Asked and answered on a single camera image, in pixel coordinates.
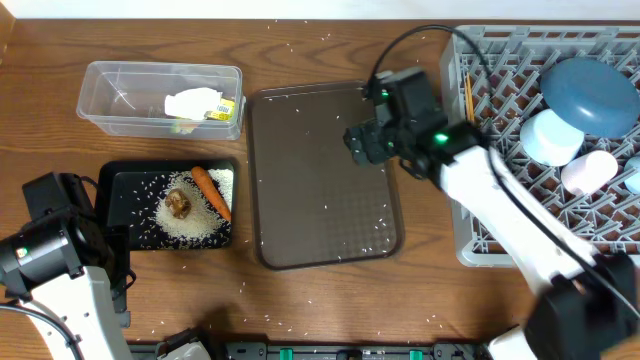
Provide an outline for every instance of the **white cup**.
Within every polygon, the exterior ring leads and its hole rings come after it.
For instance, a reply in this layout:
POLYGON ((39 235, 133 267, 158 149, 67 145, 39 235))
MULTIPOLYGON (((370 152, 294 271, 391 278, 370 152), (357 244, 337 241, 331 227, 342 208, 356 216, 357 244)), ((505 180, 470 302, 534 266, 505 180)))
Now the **white cup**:
POLYGON ((566 165, 578 154, 583 141, 584 133, 567 124, 551 109, 527 120, 520 129, 524 151, 544 165, 566 165))
POLYGON ((624 181, 625 186, 629 191, 634 194, 640 194, 640 155, 633 157, 627 161, 624 166, 624 170, 627 171, 631 168, 635 168, 638 172, 632 177, 624 181))
POLYGON ((616 158, 606 151, 596 150, 565 166, 560 173, 560 179, 568 192, 581 196, 593 194, 617 173, 616 158))

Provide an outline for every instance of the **mushroom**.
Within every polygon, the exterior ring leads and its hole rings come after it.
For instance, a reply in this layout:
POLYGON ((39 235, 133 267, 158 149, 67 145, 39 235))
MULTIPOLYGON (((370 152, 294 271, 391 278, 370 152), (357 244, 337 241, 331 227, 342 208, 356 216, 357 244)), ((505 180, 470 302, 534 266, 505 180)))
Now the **mushroom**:
POLYGON ((191 211, 191 201, 187 198, 187 195, 180 189, 173 189, 169 192, 164 199, 164 203, 167 205, 173 217, 177 219, 184 219, 189 215, 191 211))

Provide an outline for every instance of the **carrot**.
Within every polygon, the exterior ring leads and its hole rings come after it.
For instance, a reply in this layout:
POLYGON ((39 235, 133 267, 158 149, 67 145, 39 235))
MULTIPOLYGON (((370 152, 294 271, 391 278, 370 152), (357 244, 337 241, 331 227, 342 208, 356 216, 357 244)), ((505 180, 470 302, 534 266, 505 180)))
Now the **carrot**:
POLYGON ((200 191, 202 191, 202 194, 207 198, 207 200, 209 200, 218 213, 220 213, 220 216, 228 222, 231 222, 231 211, 229 211, 227 203, 224 201, 222 196, 220 196, 216 186, 213 184, 213 180, 209 177, 209 173, 200 166, 196 166, 191 169, 191 176, 193 176, 193 180, 200 188, 200 191))

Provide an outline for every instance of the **white wall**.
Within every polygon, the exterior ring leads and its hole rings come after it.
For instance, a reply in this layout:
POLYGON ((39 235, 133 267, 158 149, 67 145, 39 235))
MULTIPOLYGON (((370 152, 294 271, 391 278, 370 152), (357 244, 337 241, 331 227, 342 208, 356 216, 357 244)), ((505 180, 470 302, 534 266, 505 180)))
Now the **white wall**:
POLYGON ((640 20, 639 0, 0 0, 16 18, 640 20))

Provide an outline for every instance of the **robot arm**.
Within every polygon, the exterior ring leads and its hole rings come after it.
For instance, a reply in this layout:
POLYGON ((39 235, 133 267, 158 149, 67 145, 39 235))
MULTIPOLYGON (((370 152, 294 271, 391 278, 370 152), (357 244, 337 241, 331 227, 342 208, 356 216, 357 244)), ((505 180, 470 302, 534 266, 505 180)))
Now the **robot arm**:
POLYGON ((347 129, 354 160, 366 165, 397 156, 409 174, 431 180, 488 228, 538 298, 525 326, 491 342, 494 360, 599 359, 636 333, 629 257, 600 255, 518 183, 477 129, 448 126, 420 68, 378 75, 365 96, 376 117, 347 129))
MULTIPOLYGON (((72 339, 68 343, 31 317, 54 359, 133 360, 121 330, 129 323, 126 278, 135 277, 128 229, 100 227, 76 175, 50 173, 25 184, 23 192, 33 221, 0 242, 7 297, 48 317, 72 339)), ((202 344, 186 336, 165 350, 170 359, 210 360, 202 344)))

